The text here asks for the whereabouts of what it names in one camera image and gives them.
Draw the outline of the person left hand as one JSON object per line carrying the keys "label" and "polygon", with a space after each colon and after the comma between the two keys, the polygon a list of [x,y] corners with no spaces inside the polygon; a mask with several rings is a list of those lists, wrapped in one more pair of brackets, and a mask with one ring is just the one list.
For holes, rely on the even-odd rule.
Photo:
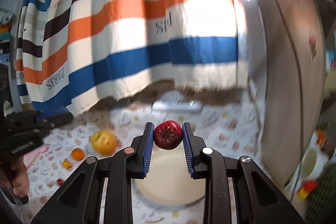
{"label": "person left hand", "polygon": [[24,163],[24,157],[21,156],[11,163],[11,169],[14,171],[15,177],[8,179],[1,170],[1,186],[9,188],[13,185],[13,192],[16,196],[25,197],[30,188],[27,167]]}

